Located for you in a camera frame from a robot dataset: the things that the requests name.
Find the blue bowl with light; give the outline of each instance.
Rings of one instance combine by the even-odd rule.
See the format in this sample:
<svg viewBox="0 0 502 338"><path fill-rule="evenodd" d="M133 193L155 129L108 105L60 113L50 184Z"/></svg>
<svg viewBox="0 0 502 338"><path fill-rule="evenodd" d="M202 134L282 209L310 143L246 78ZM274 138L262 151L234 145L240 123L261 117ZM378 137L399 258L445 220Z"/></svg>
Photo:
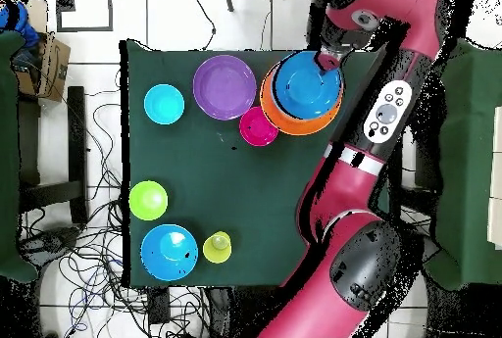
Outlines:
<svg viewBox="0 0 502 338"><path fill-rule="evenodd" d="M158 124L171 124L181 118L184 111L182 94L170 84L157 84L145 96L145 112Z"/></svg>
<svg viewBox="0 0 502 338"><path fill-rule="evenodd" d="M197 263L199 248L194 237L176 224L161 224L150 230L141 244L145 269L159 280L186 277Z"/></svg>
<svg viewBox="0 0 502 338"><path fill-rule="evenodd" d="M293 54L281 62L274 76L273 98L284 112L297 119L318 118L338 100L339 69L322 71L315 56L315 51Z"/></svg>

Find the white button panel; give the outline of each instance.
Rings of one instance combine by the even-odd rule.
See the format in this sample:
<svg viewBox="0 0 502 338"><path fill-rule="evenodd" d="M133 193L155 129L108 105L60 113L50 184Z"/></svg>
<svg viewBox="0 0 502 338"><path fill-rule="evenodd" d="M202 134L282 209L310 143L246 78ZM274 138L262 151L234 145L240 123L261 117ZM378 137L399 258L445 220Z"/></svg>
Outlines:
<svg viewBox="0 0 502 338"><path fill-rule="evenodd" d="M366 137L376 144L388 141L411 99L412 87L406 81L393 80L385 84L365 121Z"/></svg>

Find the cardboard box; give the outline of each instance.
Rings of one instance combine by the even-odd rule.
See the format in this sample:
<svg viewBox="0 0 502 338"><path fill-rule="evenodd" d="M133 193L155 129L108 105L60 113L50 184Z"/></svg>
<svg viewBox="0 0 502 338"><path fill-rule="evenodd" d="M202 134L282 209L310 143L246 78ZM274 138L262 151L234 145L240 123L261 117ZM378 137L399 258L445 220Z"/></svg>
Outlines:
<svg viewBox="0 0 502 338"><path fill-rule="evenodd" d="M47 3L43 0L30 0L26 4L28 21L37 32L46 34L47 43L42 58L40 80L31 81L29 72L16 72L20 91L24 94L62 101L67 78L70 47L59 41L54 32L47 33Z"/></svg>

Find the red robot arm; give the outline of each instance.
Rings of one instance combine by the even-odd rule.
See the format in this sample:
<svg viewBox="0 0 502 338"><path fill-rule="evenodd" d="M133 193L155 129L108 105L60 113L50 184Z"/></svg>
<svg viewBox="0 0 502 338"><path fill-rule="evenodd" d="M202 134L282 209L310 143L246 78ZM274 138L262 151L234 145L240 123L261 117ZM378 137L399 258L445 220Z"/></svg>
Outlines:
<svg viewBox="0 0 502 338"><path fill-rule="evenodd" d="M339 67L383 23L397 33L375 75L349 100L297 207L304 260L283 287L290 299L258 338L348 338L381 297L399 237L369 209L378 175L444 42L451 0L330 0L317 56Z"/></svg>

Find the white tile floor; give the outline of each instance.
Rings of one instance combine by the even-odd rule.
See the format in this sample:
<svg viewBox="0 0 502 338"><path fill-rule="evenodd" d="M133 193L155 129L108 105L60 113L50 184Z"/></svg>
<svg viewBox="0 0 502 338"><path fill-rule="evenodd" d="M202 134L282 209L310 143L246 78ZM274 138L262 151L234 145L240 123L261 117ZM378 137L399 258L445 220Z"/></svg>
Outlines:
<svg viewBox="0 0 502 338"><path fill-rule="evenodd" d="M216 27L216 35L210 49L302 49L306 46L305 26L310 0L273 0L273 14L268 16L266 26L264 19L269 10L269 0L232 0L234 13L226 9L226 0L200 0L208 16ZM468 28L469 38L486 47L494 47L502 40L502 11L495 0L477 0L476 10ZM56 30L55 0L48 2L48 29ZM103 26L107 25L107 0L76 0L77 10L73 13L63 13L63 26ZM160 50L188 50L202 48L211 35L211 25L204 18L195 0L113 0L113 31L82 31L62 32L57 37L72 47L67 85L83 85L87 94L103 90L117 89L116 77L119 69L119 41L133 38L151 48ZM121 125L120 108L116 106L119 93L106 93L96 96L86 96L86 118L89 131L98 139L108 153L112 141L98 128L93 121L95 114L97 122L110 134L114 148L108 163L118 180L122 180L121 157ZM67 109L64 103L41 102L42 117L40 126L39 170L42 183L60 182L68 179L68 170L59 162L68 159L67 153ZM101 178L100 154L92 139L88 139L87 176L89 197L93 197L94 188ZM411 140L407 141L404 157L405 168L413 169ZM411 174L405 182L413 183ZM96 196L90 201L90 211L118 197L118 190L99 188ZM58 224L70 223L68 204L53 205L46 208L46 218L37 226L48 228ZM29 222L39 216L38 211L28 215ZM106 224L105 215L99 215L92 221L90 227ZM116 252L121 251L122 244L114 241ZM65 335L72 326L72 317L68 308L69 299L72 304L82 298L79 292L73 293L75 285L65 276L81 285L76 273L71 269L71 262L53 262L46 270L41 290L41 317L46 331L57 331ZM91 266L89 261L80 260L79 267ZM108 308L103 307L98 298L93 301L96 306L84 316L81 328L71 338L96 338L99 329L103 327L111 315ZM375 338L421 338L427 317L427 295L423 278L420 276L410 294L405 299L401 309L394 313L388 323L376 334ZM190 327L197 327L192 320ZM117 313L109 322L109 330L104 328L99 338L146 338L135 325L128 313Z"/></svg>

